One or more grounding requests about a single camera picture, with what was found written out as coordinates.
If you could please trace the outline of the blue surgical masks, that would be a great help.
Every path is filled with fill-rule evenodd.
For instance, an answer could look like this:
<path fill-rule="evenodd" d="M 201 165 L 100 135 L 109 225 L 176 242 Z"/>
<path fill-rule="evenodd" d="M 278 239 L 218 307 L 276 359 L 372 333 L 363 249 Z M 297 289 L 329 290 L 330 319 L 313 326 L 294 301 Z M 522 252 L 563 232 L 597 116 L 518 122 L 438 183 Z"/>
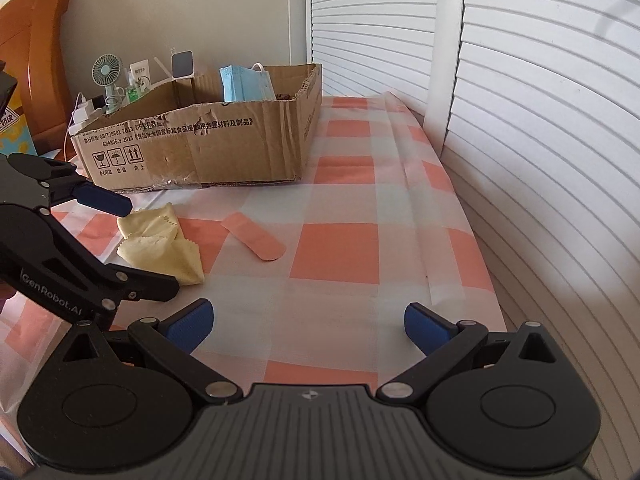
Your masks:
<path fill-rule="evenodd" d="M 229 65 L 221 67 L 219 75 L 224 102 L 275 101 L 276 92 L 268 70 L 260 63 L 252 67 Z"/>

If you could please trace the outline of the brown cardboard box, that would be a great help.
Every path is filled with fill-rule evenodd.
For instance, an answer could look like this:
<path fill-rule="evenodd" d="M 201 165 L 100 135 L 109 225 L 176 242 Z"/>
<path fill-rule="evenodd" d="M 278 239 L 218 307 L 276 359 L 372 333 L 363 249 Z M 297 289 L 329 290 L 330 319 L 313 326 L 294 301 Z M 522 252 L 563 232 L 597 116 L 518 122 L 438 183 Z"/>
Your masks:
<path fill-rule="evenodd" d="M 219 75 L 168 81 L 72 137 L 96 185 L 134 192 L 299 180 L 322 104 L 318 64 L 267 67 L 288 101 L 222 99 Z"/>

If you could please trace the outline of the yellow blue snack bag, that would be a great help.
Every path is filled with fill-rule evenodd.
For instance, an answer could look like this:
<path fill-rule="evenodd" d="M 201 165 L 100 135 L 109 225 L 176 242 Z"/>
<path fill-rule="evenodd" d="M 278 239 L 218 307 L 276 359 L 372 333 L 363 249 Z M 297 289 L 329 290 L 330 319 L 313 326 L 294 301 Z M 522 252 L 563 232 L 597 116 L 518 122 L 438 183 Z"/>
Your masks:
<path fill-rule="evenodd" d="M 0 153 L 37 154 L 26 120 L 20 89 L 16 88 L 1 118 Z"/>

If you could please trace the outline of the phone stand with tablet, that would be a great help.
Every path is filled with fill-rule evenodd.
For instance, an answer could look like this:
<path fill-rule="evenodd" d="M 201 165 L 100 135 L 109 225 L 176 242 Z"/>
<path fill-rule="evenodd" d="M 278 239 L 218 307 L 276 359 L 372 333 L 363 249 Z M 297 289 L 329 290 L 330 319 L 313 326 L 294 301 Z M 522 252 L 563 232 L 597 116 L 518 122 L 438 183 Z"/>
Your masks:
<path fill-rule="evenodd" d="M 191 50 L 172 52 L 170 62 L 172 78 L 184 79 L 194 75 L 194 54 Z"/>

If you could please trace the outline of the pink adhesive bandage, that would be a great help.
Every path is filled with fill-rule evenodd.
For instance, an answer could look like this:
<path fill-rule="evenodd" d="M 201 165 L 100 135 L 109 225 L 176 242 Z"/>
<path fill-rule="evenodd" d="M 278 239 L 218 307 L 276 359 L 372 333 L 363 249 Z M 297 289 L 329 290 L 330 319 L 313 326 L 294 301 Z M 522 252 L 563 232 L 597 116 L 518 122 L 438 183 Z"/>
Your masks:
<path fill-rule="evenodd" d="M 221 225 L 262 261 L 276 261 L 286 252 L 285 244 L 242 212 L 229 214 Z"/>

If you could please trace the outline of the white power strip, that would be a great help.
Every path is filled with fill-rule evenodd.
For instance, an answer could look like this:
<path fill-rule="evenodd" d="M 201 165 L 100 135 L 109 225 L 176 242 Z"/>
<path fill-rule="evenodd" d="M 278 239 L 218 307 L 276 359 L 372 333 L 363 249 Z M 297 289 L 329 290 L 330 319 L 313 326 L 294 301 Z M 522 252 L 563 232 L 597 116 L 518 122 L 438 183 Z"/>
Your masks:
<path fill-rule="evenodd" d="M 74 136 L 103 115 L 104 109 L 102 107 L 95 108 L 92 101 L 82 102 L 78 105 L 76 110 L 73 111 L 70 125 L 67 128 L 67 133 L 70 136 Z"/>

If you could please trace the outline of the green desk fan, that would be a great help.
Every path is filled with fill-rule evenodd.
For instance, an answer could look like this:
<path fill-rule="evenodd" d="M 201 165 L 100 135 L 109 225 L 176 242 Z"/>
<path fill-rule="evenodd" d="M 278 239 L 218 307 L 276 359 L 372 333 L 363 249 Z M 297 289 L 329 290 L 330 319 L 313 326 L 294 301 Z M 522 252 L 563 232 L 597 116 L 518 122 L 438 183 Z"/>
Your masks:
<path fill-rule="evenodd" d="M 122 104 L 122 92 L 117 87 L 117 81 L 121 74 L 122 61 L 117 55 L 105 53 L 93 63 L 91 77 L 93 82 L 104 90 L 107 114 L 118 110 Z"/>

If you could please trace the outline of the green tube bottle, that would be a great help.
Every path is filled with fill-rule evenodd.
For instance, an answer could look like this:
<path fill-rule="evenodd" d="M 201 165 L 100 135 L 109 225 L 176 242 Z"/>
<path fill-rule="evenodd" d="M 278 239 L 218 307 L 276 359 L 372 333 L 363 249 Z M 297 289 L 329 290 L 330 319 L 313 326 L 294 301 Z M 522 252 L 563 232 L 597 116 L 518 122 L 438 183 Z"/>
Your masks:
<path fill-rule="evenodd" d="M 129 70 L 132 81 L 137 86 L 139 92 L 145 94 L 145 92 L 149 91 L 152 86 L 149 61 L 142 60 L 131 63 Z"/>

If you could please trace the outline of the pink checkered tablecloth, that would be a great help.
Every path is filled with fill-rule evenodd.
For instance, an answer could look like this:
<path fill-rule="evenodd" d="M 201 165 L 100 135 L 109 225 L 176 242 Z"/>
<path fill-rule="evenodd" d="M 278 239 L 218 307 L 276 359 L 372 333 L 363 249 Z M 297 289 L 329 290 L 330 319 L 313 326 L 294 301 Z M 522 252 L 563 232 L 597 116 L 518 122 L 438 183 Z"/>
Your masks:
<path fill-rule="evenodd" d="M 200 248 L 205 281 L 166 304 L 125 302 L 115 327 L 206 298 L 215 327 L 195 354 L 242 387 L 386 382 L 420 359 L 402 326 L 410 302 L 504 329 L 448 174 L 391 94 L 325 99 L 298 182 L 182 188 L 132 202 L 174 207 Z M 257 258 L 221 225 L 235 212 L 285 244 L 285 254 Z"/>

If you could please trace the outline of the wooden headboard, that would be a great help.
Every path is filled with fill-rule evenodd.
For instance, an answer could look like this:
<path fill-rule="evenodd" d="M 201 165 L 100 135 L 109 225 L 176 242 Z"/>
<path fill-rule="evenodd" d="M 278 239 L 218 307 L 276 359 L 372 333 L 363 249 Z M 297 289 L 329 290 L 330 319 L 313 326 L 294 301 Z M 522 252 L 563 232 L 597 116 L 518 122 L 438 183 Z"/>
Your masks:
<path fill-rule="evenodd" d="M 1 8 L 1 59 L 17 79 L 36 151 L 63 145 L 72 97 L 61 47 L 70 0 L 10 0 Z"/>

